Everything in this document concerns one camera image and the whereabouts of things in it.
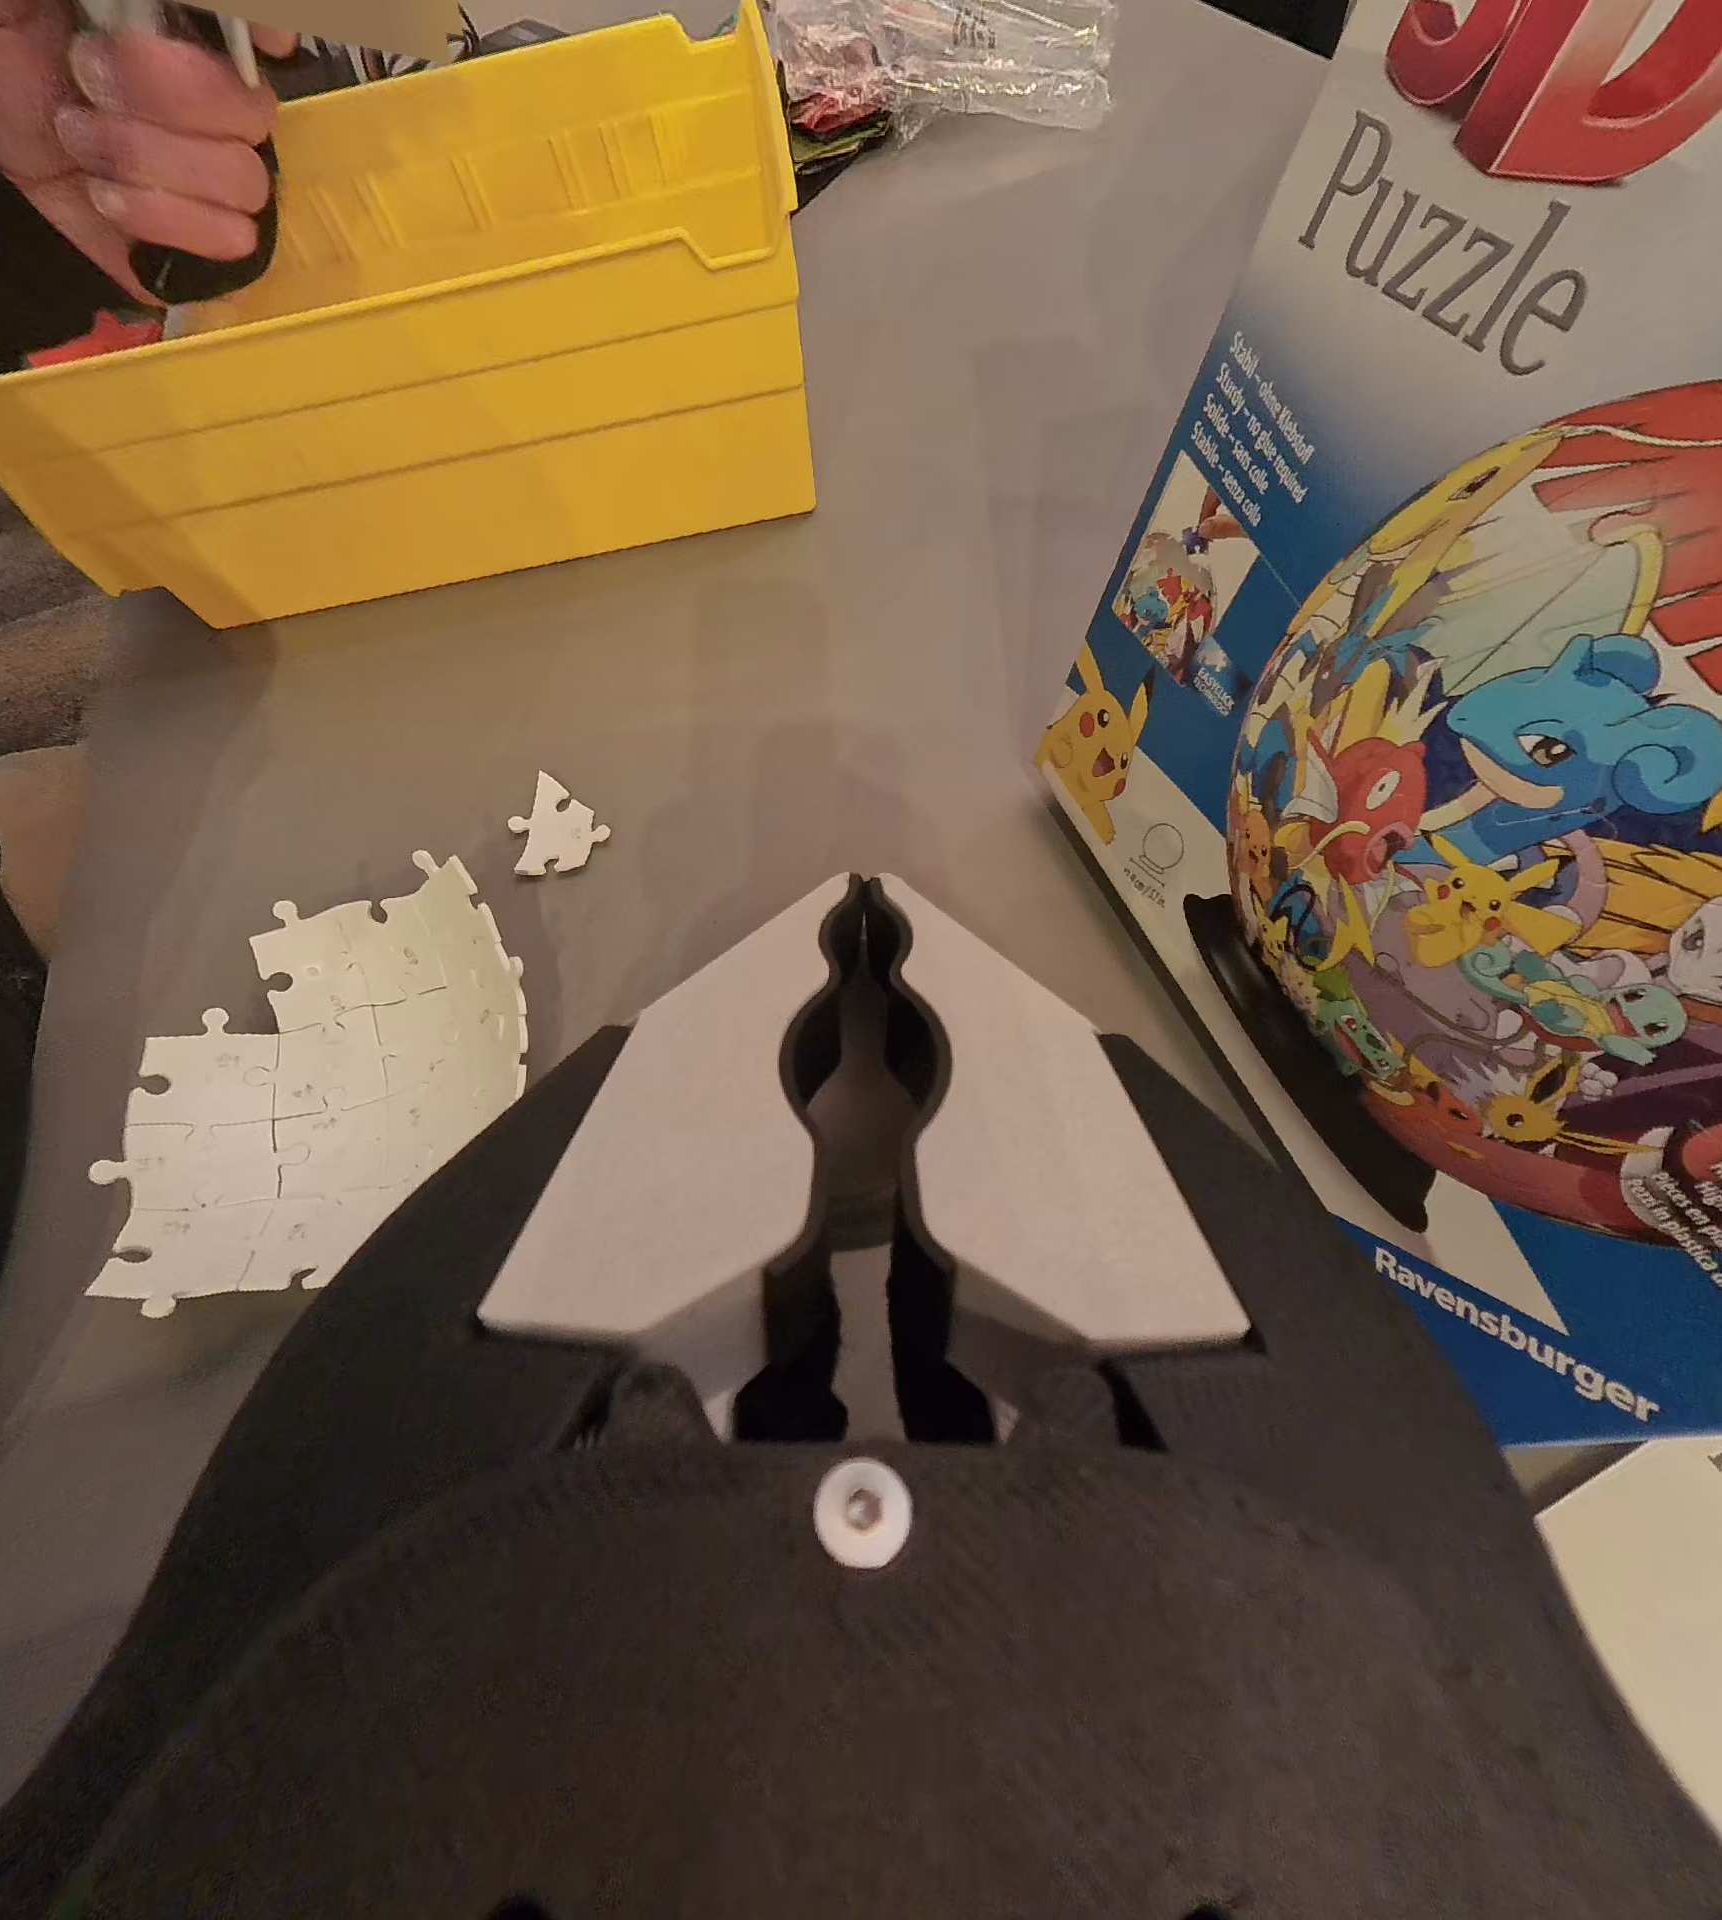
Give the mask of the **yellow plastic bin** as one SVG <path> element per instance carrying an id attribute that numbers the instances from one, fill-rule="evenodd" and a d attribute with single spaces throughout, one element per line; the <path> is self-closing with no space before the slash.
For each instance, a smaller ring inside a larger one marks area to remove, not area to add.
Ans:
<path id="1" fill-rule="evenodd" d="M 284 102 L 279 241 L 156 345 L 0 374 L 0 487 L 212 629 L 811 512 L 754 2 Z"/>

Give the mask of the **crumpled colourful packets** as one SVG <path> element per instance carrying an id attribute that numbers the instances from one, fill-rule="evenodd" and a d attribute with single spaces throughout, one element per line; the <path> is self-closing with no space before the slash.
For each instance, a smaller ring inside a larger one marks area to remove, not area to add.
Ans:
<path id="1" fill-rule="evenodd" d="M 843 171 L 901 132 L 904 97 L 872 42 L 849 61 L 777 60 L 787 149 L 802 192 Z"/>

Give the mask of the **red fabric item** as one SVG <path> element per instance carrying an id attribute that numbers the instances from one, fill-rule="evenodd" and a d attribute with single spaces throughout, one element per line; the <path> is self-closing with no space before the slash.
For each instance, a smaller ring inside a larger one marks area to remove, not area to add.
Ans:
<path id="1" fill-rule="evenodd" d="M 83 365 L 108 353 L 124 353 L 133 348 L 153 348 L 165 336 L 165 317 L 159 313 L 129 313 L 129 310 L 96 310 L 92 325 L 65 336 L 52 348 L 33 348 L 23 357 L 23 366 L 65 366 Z"/>

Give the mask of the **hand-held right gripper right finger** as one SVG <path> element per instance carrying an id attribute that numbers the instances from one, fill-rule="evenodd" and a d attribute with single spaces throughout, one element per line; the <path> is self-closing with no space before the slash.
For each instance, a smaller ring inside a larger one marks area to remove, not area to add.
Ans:
<path id="1" fill-rule="evenodd" d="M 887 1319 L 918 1443 L 994 1443 L 1041 1375 L 1252 1336 L 1105 1035 L 901 877 L 863 886 L 897 1144 Z"/>

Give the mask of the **single white puzzle piece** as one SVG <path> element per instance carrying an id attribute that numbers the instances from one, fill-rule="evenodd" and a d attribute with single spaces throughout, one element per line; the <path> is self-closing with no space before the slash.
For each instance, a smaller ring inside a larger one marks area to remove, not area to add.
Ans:
<path id="1" fill-rule="evenodd" d="M 579 869 L 611 838 L 611 828 L 549 772 L 536 772 L 531 805 L 508 818 L 508 831 L 521 840 L 514 872 L 522 880 Z"/>

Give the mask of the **person's left hand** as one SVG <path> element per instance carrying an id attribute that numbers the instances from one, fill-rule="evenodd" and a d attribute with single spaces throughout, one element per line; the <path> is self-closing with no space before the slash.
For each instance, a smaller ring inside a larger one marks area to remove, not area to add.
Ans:
<path id="1" fill-rule="evenodd" d="M 279 100 L 229 51 L 96 31 L 76 2 L 0 2 L 0 176 L 133 295 L 133 248 L 257 248 Z"/>

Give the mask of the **clear plastic bag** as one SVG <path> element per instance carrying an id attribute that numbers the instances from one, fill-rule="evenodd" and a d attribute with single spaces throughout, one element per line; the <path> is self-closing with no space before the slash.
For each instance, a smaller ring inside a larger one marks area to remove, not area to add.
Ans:
<path id="1" fill-rule="evenodd" d="M 904 97 L 901 139 L 937 115 L 1095 129 L 1116 16 L 1113 2 L 762 2 L 775 60 L 849 61 L 872 42 Z"/>

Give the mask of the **colourful puzzle box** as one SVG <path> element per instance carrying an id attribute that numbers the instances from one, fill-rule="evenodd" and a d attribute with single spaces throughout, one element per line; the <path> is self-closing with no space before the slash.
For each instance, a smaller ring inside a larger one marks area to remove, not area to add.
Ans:
<path id="1" fill-rule="evenodd" d="M 1503 1443 L 1722 1433 L 1722 2 L 1359 2 L 1036 769 Z"/>

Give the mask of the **assembled white puzzle section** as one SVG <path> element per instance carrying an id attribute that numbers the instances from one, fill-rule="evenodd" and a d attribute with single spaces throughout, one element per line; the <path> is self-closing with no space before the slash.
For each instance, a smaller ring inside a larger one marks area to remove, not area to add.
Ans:
<path id="1" fill-rule="evenodd" d="M 525 1088 L 525 996 L 461 857 L 415 853 L 392 899 L 299 913 L 247 940 L 271 1029 L 206 1008 L 141 1042 L 124 1144 L 88 1165 L 129 1209 L 92 1302 L 317 1291 Z"/>

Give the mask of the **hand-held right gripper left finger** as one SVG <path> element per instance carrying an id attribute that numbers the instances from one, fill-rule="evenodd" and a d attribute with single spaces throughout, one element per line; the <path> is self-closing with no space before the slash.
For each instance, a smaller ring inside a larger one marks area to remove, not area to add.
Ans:
<path id="1" fill-rule="evenodd" d="M 768 1275 L 824 1228 L 809 1101 L 841 1059 L 863 880 L 787 903 L 626 1029 L 481 1302 L 498 1336 L 668 1365 L 727 1436 Z"/>

